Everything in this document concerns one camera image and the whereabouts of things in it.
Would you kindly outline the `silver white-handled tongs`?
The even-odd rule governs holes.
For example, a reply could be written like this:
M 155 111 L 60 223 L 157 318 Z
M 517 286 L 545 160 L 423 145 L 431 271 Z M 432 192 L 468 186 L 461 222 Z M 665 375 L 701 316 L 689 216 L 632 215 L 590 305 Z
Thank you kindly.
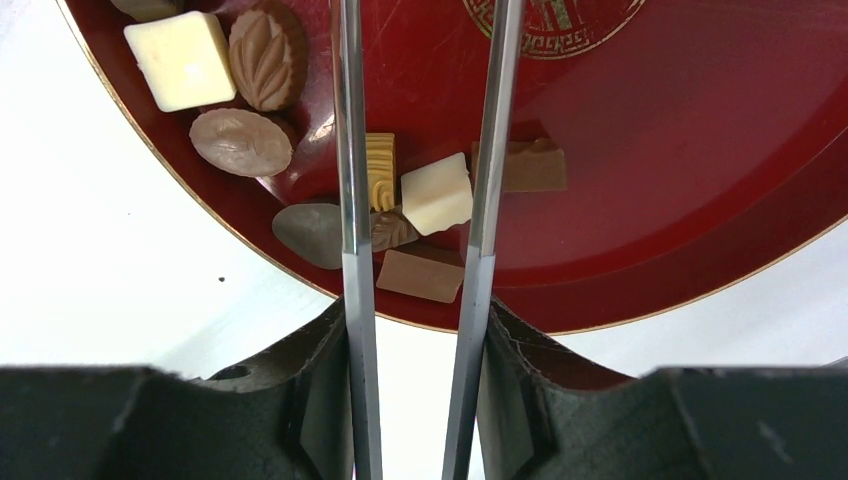
M 494 7 L 478 171 L 442 466 L 445 479 L 464 479 L 469 471 L 523 12 L 524 4 L 520 0 L 498 1 Z M 383 468 L 360 4 L 357 1 L 333 1 L 330 13 L 343 300 L 350 356 L 355 473 L 359 479 L 380 479 Z

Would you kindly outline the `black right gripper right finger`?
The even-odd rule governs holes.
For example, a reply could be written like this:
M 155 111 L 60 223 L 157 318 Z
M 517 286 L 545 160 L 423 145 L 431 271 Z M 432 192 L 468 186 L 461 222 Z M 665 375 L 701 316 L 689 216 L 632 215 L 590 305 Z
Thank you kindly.
M 664 368 L 633 379 L 500 302 L 477 422 L 489 479 L 843 479 L 847 372 Z

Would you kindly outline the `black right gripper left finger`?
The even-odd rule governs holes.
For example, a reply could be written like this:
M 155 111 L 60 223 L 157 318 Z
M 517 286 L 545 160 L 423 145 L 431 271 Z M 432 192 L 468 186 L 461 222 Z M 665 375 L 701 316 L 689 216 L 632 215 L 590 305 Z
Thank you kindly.
M 5 367 L 5 479 L 348 479 L 344 305 L 202 380 L 144 366 Z

